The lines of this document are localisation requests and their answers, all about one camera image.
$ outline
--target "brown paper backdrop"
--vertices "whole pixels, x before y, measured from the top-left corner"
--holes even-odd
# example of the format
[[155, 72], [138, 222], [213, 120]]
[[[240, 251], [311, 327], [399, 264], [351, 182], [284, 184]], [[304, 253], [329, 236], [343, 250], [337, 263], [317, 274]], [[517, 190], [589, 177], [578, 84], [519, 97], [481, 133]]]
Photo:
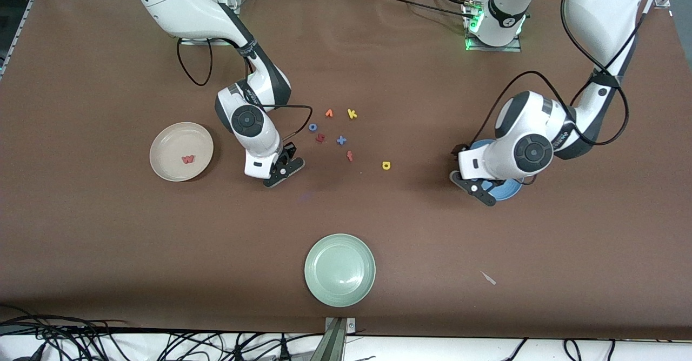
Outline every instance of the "brown paper backdrop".
[[[517, 73], [543, 71], [568, 98], [590, 72], [558, 2], [534, 0], [522, 53], [499, 54], [465, 51], [458, 18], [400, 2], [248, 0], [242, 19], [327, 137], [299, 134], [307, 165], [268, 190], [213, 109], [243, 76], [232, 48], [214, 48], [198, 88], [138, 0], [36, 0], [0, 83], [0, 300], [149, 327], [310, 332], [343, 315], [369, 334], [689, 337], [692, 77], [668, 10], [642, 27], [615, 144], [556, 159], [494, 208], [448, 180], [450, 150]], [[206, 47], [182, 49], [203, 79]], [[508, 97], [527, 88], [550, 95], [526, 78]], [[601, 139], [621, 116], [615, 102]], [[304, 111], [270, 117], [285, 134]], [[210, 130], [214, 159], [166, 182], [149, 146], [183, 121]], [[303, 279], [313, 243], [339, 232], [377, 264], [347, 309]]]

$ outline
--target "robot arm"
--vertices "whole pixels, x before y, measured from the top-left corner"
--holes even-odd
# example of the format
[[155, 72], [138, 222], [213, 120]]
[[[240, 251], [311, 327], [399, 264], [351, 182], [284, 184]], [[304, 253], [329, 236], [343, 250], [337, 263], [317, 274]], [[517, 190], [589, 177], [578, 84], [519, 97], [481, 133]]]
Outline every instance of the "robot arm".
[[235, 46], [255, 68], [247, 80], [218, 92], [215, 109], [223, 125], [245, 147], [245, 174], [270, 178], [284, 146], [266, 112], [289, 101], [291, 85], [284, 73], [227, 5], [213, 0], [141, 1], [168, 34], [180, 38], [221, 38]]
[[478, 0], [477, 20], [470, 23], [470, 33], [484, 44], [505, 46], [519, 34], [526, 19], [526, 9], [533, 0]]
[[553, 156], [572, 159], [590, 151], [593, 145], [585, 142], [574, 128], [592, 142], [598, 137], [603, 117], [620, 86], [613, 82], [624, 75], [634, 51], [635, 40], [627, 40], [635, 28], [640, 2], [568, 0], [568, 22], [575, 26], [576, 36], [599, 63], [610, 62], [627, 43], [608, 66], [615, 79], [600, 75], [596, 67], [578, 107], [568, 107], [574, 120], [561, 103], [538, 93], [526, 91], [510, 98], [495, 122], [497, 140], [458, 153], [460, 181], [525, 178], [547, 168]]

